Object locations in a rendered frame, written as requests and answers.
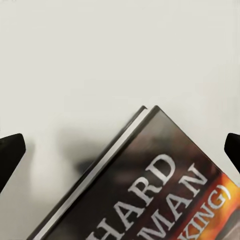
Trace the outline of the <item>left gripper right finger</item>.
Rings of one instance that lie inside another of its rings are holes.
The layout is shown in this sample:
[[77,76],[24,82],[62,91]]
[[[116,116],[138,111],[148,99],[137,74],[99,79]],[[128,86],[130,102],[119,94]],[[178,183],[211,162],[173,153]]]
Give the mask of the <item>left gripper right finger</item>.
[[240,173],[240,135],[235,133],[228,133],[224,151]]

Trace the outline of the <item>hardback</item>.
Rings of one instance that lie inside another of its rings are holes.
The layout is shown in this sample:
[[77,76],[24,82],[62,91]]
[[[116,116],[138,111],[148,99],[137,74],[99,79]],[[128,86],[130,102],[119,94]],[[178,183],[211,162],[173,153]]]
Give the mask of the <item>hardback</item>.
[[240,240],[240,188],[142,105],[26,240]]

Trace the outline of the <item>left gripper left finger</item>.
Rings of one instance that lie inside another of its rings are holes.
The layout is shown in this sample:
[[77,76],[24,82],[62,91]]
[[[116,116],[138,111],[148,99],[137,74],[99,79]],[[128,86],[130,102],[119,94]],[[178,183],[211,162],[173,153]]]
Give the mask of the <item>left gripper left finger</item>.
[[26,153],[21,133],[0,138],[0,193]]

